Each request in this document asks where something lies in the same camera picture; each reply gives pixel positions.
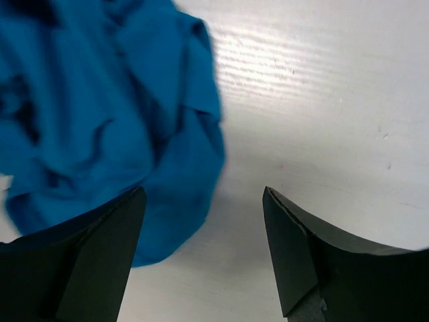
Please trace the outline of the blue t-shirt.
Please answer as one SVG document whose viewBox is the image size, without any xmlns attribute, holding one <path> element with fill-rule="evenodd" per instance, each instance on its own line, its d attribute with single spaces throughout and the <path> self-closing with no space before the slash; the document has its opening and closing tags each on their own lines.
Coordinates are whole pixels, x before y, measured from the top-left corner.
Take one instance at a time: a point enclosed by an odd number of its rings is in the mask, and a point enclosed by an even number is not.
<svg viewBox="0 0 429 322">
<path fill-rule="evenodd" d="M 28 235 L 140 186 L 134 266 L 204 223 L 225 162 L 205 23 L 172 1 L 1 2 L 1 173 Z"/>
</svg>

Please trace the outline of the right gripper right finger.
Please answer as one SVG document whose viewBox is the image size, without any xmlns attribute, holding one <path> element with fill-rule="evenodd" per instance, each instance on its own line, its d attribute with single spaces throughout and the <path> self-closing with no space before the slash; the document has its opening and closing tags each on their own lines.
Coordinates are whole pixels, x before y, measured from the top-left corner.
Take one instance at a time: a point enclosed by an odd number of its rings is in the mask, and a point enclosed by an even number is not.
<svg viewBox="0 0 429 322">
<path fill-rule="evenodd" d="M 428 250 L 353 235 L 273 188 L 265 230 L 282 315 L 288 321 L 427 321 Z"/>
</svg>

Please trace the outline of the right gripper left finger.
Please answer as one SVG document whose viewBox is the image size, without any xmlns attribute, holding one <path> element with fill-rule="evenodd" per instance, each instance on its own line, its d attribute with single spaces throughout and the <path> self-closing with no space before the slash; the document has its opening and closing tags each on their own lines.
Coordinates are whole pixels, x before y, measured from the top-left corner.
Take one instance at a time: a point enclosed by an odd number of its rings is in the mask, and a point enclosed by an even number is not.
<svg viewBox="0 0 429 322">
<path fill-rule="evenodd" d="M 1 244 L 2 321 L 116 321 L 137 247 L 141 187 Z"/>
</svg>

